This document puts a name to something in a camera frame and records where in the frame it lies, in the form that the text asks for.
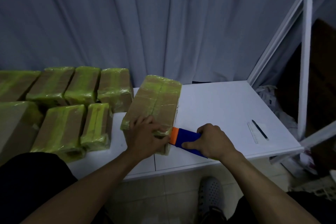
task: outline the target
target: floor tile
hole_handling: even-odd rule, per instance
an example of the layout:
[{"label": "floor tile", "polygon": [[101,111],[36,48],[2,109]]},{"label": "floor tile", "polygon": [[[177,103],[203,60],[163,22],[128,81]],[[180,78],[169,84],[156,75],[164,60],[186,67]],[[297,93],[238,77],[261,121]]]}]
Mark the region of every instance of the floor tile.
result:
[{"label": "floor tile", "polygon": [[126,203],[107,203],[105,207],[114,224],[169,224],[165,196]]},{"label": "floor tile", "polygon": [[192,224],[197,217],[198,190],[167,195],[170,224]]},{"label": "floor tile", "polygon": [[211,165],[192,171],[165,175],[166,194],[198,190],[201,178],[206,176],[216,177],[223,185],[235,182],[231,173],[223,165]]},{"label": "floor tile", "polygon": [[224,215],[229,219],[237,207],[238,200],[243,196],[238,184],[232,183],[223,186],[224,192]]},{"label": "floor tile", "polygon": [[130,202],[148,197],[165,195],[163,176],[123,182],[113,191],[111,200],[114,202]]},{"label": "floor tile", "polygon": [[269,178],[272,182],[274,182],[276,185],[278,185],[283,191],[288,192],[288,187],[290,185],[289,183],[289,177],[288,175],[277,175]]},{"label": "floor tile", "polygon": [[268,158],[253,159],[250,160],[250,162],[267,177],[287,173],[286,169],[280,163],[271,165]]}]

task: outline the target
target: pen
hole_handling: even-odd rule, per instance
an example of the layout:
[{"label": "pen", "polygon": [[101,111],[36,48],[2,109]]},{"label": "pen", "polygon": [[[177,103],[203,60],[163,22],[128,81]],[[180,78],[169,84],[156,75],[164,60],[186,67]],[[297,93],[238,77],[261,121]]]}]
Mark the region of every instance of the pen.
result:
[{"label": "pen", "polygon": [[258,126],[258,124],[256,124],[256,122],[254,120],[252,120],[253,124],[257,127],[257,129],[260,131],[260,133],[264,136],[265,139],[268,140],[267,136],[265,135],[265,133],[262,131],[262,129]]}]

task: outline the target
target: person's left arm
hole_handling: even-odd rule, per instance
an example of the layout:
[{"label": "person's left arm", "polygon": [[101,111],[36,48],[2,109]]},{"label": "person's left arm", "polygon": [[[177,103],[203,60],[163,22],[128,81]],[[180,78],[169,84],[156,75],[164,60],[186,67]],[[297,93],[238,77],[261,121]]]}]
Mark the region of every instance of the person's left arm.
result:
[{"label": "person's left arm", "polygon": [[168,136],[157,139],[152,135],[153,131],[162,130],[160,124],[153,121],[153,116],[139,117],[130,124],[126,151],[45,202],[22,224],[91,223],[116,185],[141,160],[169,142]]}]

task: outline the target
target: shoe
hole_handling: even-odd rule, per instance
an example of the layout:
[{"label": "shoe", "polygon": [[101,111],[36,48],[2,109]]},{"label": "shoe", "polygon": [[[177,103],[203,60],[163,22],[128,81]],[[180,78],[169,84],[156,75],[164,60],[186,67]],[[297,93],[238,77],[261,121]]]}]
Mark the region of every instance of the shoe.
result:
[{"label": "shoe", "polygon": [[198,223],[206,218],[216,218],[226,221],[223,214],[224,193],[221,182],[209,176],[201,180],[198,190]]}]

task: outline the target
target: gray curtain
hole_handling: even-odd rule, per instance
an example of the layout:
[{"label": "gray curtain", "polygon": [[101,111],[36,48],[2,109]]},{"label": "gray curtain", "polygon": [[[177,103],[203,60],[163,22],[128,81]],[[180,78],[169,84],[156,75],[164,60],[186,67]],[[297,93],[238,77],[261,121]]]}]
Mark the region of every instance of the gray curtain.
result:
[{"label": "gray curtain", "polygon": [[0,69],[246,80],[294,0],[0,0]]},{"label": "gray curtain", "polygon": [[[313,0],[313,22],[321,18],[336,28],[336,0]],[[302,14],[267,63],[253,87],[276,85],[292,54],[301,43]]]}]

